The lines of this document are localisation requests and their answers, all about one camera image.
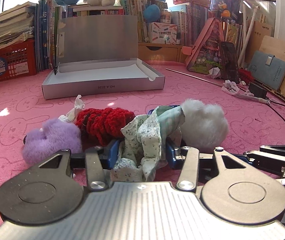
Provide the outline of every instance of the box lid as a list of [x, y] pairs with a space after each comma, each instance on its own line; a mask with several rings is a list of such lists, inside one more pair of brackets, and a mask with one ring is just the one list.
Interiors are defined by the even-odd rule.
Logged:
[[137, 17], [91, 15], [59, 20], [57, 65], [88, 60], [138, 58]]

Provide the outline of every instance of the open box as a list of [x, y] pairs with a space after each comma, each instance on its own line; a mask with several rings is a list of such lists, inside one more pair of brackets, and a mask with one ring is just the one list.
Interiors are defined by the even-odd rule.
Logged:
[[95, 15], [58, 23], [55, 70], [45, 99], [163, 89], [165, 76], [138, 59], [137, 17]]

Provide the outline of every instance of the white pipe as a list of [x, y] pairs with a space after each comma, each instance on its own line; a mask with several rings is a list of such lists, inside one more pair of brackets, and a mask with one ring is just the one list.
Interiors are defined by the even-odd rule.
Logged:
[[249, 29], [248, 29], [248, 33], [247, 33], [247, 36], [246, 36], [246, 40], [245, 40], [245, 43], [244, 43], [243, 48], [241, 50], [241, 54], [240, 54], [239, 59], [238, 59], [238, 66], [241, 64], [241, 62], [243, 60], [243, 57], [245, 56], [246, 47], [248, 45], [248, 41], [249, 41], [251, 32], [252, 32], [252, 30], [254, 28], [254, 22], [255, 22], [255, 18], [256, 18], [256, 14], [257, 14], [257, 10], [258, 9], [259, 9], [259, 6], [256, 6], [254, 8], [254, 12], [253, 12], [253, 16], [251, 18], [251, 22], [250, 22], [250, 25], [249, 25]]
[[[244, 47], [244, 42], [246, 40], [246, 35], [247, 35], [247, 12], [246, 12], [247, 6], [246, 4], [243, 3], [243, 47]], [[245, 65], [245, 57], [241, 61], [241, 64], [238, 65], [240, 68], [244, 68]]]

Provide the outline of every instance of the crumpled tissue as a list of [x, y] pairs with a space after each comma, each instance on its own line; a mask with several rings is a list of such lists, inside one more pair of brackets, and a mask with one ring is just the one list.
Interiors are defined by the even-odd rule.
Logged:
[[185, 122], [181, 107], [158, 106], [151, 115], [142, 114], [121, 129], [125, 139], [112, 181], [143, 182], [155, 179], [156, 169], [167, 164], [166, 138], [181, 143], [180, 126]]
[[78, 95], [75, 100], [75, 106], [73, 109], [71, 109], [66, 115], [61, 115], [58, 117], [58, 119], [62, 122], [73, 122], [77, 115], [84, 110], [84, 102], [81, 100], [81, 95]]
[[210, 77], [210, 78], [213, 78], [213, 79], [220, 77], [220, 68], [214, 67], [214, 68], [212, 68], [212, 69], [210, 69], [208, 71], [209, 71], [209, 75], [206, 75], [206, 77]]

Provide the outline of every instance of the red yarn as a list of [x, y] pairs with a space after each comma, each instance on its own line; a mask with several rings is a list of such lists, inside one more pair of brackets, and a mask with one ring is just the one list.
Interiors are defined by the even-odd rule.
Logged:
[[122, 108], [89, 108], [78, 114], [75, 124], [89, 139], [95, 139], [101, 146], [106, 146], [114, 138], [123, 138], [121, 128], [134, 118], [133, 112]]
[[240, 79], [245, 81], [246, 84], [249, 84], [250, 82], [254, 81], [254, 78], [251, 75], [251, 72], [246, 70], [246, 69], [239, 69], [239, 75], [240, 75]]

